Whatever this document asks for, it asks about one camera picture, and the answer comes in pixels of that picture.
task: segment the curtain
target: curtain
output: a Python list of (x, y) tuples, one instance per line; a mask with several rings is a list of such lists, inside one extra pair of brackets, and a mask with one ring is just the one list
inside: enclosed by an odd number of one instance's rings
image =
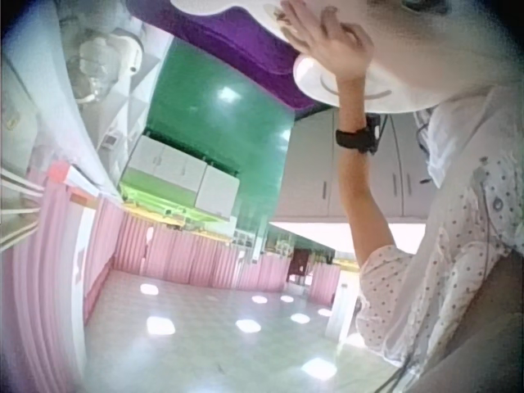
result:
[(147, 230), (153, 225), (145, 219), (125, 213), (116, 243), (113, 269), (140, 274), (140, 265), (146, 253)]
[(173, 254), (177, 231), (163, 224), (155, 224), (151, 244), (147, 247), (146, 261), (141, 274), (151, 278), (164, 279), (166, 265)]
[(192, 258), (189, 284), (197, 287), (210, 287), (215, 256), (219, 245), (220, 243), (216, 240), (198, 237)]
[(287, 280), (291, 260), (287, 257), (266, 253), (260, 257), (259, 291), (282, 291)]
[(124, 215), (125, 212), (119, 206), (104, 197), (99, 199), (85, 262), (85, 296), (115, 254)]
[(8, 262), (11, 271), (8, 269), (4, 272), (7, 275), (2, 277), (2, 280), (12, 279), (12, 285), (6, 291), (12, 289), (7, 299), (13, 300), (9, 305), (4, 305), (5, 299), (2, 300), (2, 313), (9, 309), (12, 312), (3, 316), (2, 321), (13, 318), (16, 321), (11, 323), (20, 329), (14, 338), (20, 339), (18, 346), (24, 352), (17, 360), (18, 364), (25, 362), (28, 367), (28, 391), (32, 390), (31, 382), (40, 393), (75, 390), (75, 372), (61, 337), (66, 305), (60, 292), (71, 284), (71, 277), (65, 277), (60, 269), (69, 199), (70, 193), (65, 185), (47, 181), (38, 230), (13, 246), (11, 261)]
[(100, 296), (100, 292), (102, 292), (102, 288), (107, 280), (107, 276), (109, 276), (110, 270), (111, 262), (108, 262), (98, 274), (89, 293), (84, 297), (84, 325), (88, 323), (91, 314), (95, 310), (95, 305), (97, 305), (98, 297)]
[(258, 289), (261, 263), (253, 264), (250, 260), (242, 264), (237, 288), (243, 291), (256, 291)]
[(213, 288), (233, 288), (233, 278), (240, 250), (235, 246), (220, 244), (215, 255), (211, 286)]
[(331, 305), (340, 274), (341, 268), (334, 264), (316, 264), (313, 268), (309, 300), (321, 305)]
[(189, 284), (192, 255), (196, 248), (197, 236), (176, 231), (171, 254), (164, 271), (164, 280), (178, 284)]
[(14, 392), (38, 393), (34, 375), (30, 372), (29, 359), (24, 350), (22, 329), (16, 317), (13, 247), (2, 253), (2, 373)]

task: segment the tiled floor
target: tiled floor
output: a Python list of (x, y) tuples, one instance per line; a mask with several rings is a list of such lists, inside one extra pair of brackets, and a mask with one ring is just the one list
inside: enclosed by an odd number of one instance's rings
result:
[[(158, 286), (146, 296), (140, 285)], [(88, 393), (308, 393), (373, 391), (394, 369), (366, 350), (323, 336), (328, 318), (302, 299), (280, 301), (280, 294), (176, 285), (113, 271), (102, 291), (86, 334)], [(294, 313), (310, 316), (294, 323)], [(151, 336), (147, 318), (170, 318), (172, 336)], [(235, 322), (251, 318), (262, 327), (246, 334)], [(337, 374), (319, 382), (300, 368), (319, 357)]]

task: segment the cabinet door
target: cabinet door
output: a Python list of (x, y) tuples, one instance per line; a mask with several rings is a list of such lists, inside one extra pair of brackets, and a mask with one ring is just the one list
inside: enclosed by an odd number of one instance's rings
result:
[(436, 193), (424, 153), (417, 144), (417, 124), (412, 114), (392, 115), (391, 120), (399, 143), (404, 193), (404, 217), (425, 221)]
[(155, 176), (166, 182), (180, 185), (183, 183), (188, 157), (186, 153), (166, 146), (155, 168)]
[(179, 185), (187, 190), (198, 192), (202, 179), (204, 178), (206, 167), (207, 164), (204, 161), (192, 156), (187, 156)]
[[(335, 127), (338, 125), (338, 115), (334, 117)], [(332, 190), (329, 201), (329, 217), (334, 221), (345, 222), (346, 212), (341, 204), (338, 190), (338, 158), (342, 152), (336, 142), (333, 143)], [(378, 151), (369, 157), (369, 186), (373, 198), (388, 221), (394, 222), (402, 216), (402, 191), (400, 190), (400, 161), (397, 154), (395, 135), (391, 122), (387, 122)]]
[(237, 198), (239, 184), (237, 178), (207, 166), (195, 207), (228, 219)]
[(140, 137), (133, 151), (129, 166), (147, 174), (153, 174), (165, 144), (148, 137)]
[(332, 111), (295, 123), (273, 221), (318, 221), (328, 216), (332, 145)]

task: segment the shirt sleeve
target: shirt sleeve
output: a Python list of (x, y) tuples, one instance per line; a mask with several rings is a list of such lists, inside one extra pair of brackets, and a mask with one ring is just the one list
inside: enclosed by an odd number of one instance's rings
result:
[(412, 258), (413, 255), (395, 246), (385, 246), (369, 256), (360, 272), (362, 309), (357, 314), (356, 326), (373, 352), (382, 352), (404, 272)]

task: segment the green panel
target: green panel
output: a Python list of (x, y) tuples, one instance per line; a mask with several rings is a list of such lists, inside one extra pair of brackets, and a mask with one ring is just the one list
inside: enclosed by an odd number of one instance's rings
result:
[[(175, 40), (156, 85), (147, 134), (237, 176), (233, 215), (239, 229), (256, 233), (277, 205), (295, 115), (235, 69)], [(180, 190), (136, 179), (132, 172), (123, 185), (139, 190), (148, 203), (190, 202)], [(296, 242), (302, 248), (326, 248), (301, 237)]]

